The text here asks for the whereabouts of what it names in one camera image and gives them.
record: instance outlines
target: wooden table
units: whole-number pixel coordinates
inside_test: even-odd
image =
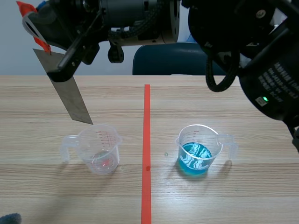
[[[18,212],[23,224],[139,224],[143,93],[150,84],[153,224],[299,223],[298,152],[286,126],[261,114],[237,80],[223,93],[192,76],[76,81],[93,122],[124,138],[116,172],[92,174],[73,151],[62,164],[62,137],[88,125],[70,119],[46,76],[0,76],[0,216]],[[223,153],[207,175],[182,175],[174,140],[190,124],[235,135],[233,164]]]

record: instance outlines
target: measuring cup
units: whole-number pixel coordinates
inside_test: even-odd
[[[229,148],[228,157],[233,159],[239,148],[233,135],[218,134],[205,125],[184,127],[178,138],[178,162],[189,174],[206,172],[224,147]]]
[[[60,154],[63,161],[69,161],[69,148],[73,147],[92,172],[107,174],[115,170],[120,161],[118,146],[121,142],[121,136],[113,127],[93,125],[78,135],[65,136]]]

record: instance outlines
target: metal scraper blade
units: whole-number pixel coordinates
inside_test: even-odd
[[[50,70],[55,70],[57,64],[63,58],[63,54],[52,52],[48,54],[43,50],[33,49],[38,60],[42,64],[44,70],[48,73]],[[74,77],[61,83],[56,83],[51,80],[56,92],[63,102],[67,112],[73,120],[83,123],[93,124],[90,115],[87,111],[85,103],[82,99],[79,88]]]

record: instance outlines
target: red tape line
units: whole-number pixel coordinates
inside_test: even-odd
[[[151,224],[150,85],[144,86],[141,224]]]

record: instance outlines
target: chair backrest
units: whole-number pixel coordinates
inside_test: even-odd
[[[144,45],[135,53],[133,75],[205,75],[206,54],[197,43]],[[225,72],[214,63],[214,74]]]

